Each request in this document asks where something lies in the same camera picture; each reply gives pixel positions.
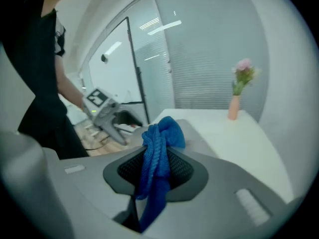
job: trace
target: pink vase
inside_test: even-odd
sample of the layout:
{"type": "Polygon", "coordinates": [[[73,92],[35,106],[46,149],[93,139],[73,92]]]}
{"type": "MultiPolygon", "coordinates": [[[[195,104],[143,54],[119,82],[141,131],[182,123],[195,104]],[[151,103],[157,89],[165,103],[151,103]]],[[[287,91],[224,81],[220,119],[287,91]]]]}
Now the pink vase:
{"type": "Polygon", "coordinates": [[[228,109],[228,118],[236,120],[240,110],[240,96],[233,96],[228,109]]]}

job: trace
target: black cable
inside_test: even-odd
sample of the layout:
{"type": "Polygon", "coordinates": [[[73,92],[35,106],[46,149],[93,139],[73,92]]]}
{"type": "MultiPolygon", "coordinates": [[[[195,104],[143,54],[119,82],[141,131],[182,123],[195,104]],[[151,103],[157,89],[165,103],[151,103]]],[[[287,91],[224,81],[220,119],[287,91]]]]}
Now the black cable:
{"type": "MultiPolygon", "coordinates": [[[[101,140],[100,142],[102,142],[102,141],[104,141],[104,140],[106,140],[106,139],[108,139],[110,136],[107,136],[107,137],[105,137],[103,140],[101,140]]],[[[97,149],[101,149],[101,148],[103,148],[103,147],[105,147],[105,145],[106,144],[108,144],[108,142],[106,142],[105,144],[103,144],[101,147],[98,147],[98,148],[95,148],[95,149],[85,149],[86,151],[88,151],[88,150],[97,150],[97,149]]]]}
{"type": "Polygon", "coordinates": [[[93,148],[92,146],[94,145],[94,141],[98,138],[98,136],[99,136],[99,134],[100,134],[101,132],[103,132],[103,131],[99,131],[95,136],[93,136],[94,140],[91,141],[91,144],[90,144],[90,148],[91,148],[91,149],[93,148]]]}
{"type": "Polygon", "coordinates": [[[138,105],[138,104],[144,104],[143,102],[128,102],[128,103],[121,103],[122,105],[138,105]]]}

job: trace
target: black mesh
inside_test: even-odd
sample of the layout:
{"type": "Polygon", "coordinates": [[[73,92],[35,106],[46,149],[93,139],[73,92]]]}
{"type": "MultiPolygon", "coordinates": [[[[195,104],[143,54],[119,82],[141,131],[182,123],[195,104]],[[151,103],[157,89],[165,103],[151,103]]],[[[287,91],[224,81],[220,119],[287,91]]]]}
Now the black mesh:
{"type": "Polygon", "coordinates": [[[193,167],[174,153],[167,151],[170,166],[170,188],[174,189],[187,182],[193,175],[193,167]]]}
{"type": "MultiPolygon", "coordinates": [[[[170,188],[174,189],[187,182],[192,177],[194,169],[189,163],[170,151],[167,151],[167,156],[170,166],[170,188]]],[[[136,188],[140,183],[143,160],[144,152],[126,161],[118,168],[118,174],[136,188]]]]}
{"type": "Polygon", "coordinates": [[[120,165],[118,168],[118,174],[123,179],[133,184],[136,188],[140,184],[144,153],[145,151],[141,152],[140,154],[120,165]]]}

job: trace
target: blue cloth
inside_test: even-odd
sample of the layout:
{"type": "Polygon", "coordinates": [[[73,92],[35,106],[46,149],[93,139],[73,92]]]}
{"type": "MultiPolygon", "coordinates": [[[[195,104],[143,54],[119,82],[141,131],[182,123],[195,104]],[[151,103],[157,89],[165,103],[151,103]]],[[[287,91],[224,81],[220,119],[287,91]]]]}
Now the blue cloth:
{"type": "Polygon", "coordinates": [[[170,168],[166,146],[185,148],[184,134],[171,117],[163,118],[158,124],[150,125],[142,134],[144,153],[140,186],[136,199],[148,197],[148,202],[140,219],[141,232],[156,219],[166,205],[165,195],[170,190],[170,168]]]}

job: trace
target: white table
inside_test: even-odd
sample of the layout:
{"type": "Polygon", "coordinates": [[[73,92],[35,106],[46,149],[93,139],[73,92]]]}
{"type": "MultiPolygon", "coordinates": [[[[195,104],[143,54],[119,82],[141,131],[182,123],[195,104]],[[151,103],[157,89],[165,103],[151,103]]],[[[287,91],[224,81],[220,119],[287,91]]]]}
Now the white table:
{"type": "Polygon", "coordinates": [[[187,120],[218,158],[235,163],[276,192],[286,203],[294,199],[285,166],[256,121],[240,111],[235,121],[228,110],[166,109],[153,123],[171,116],[187,120]]]}

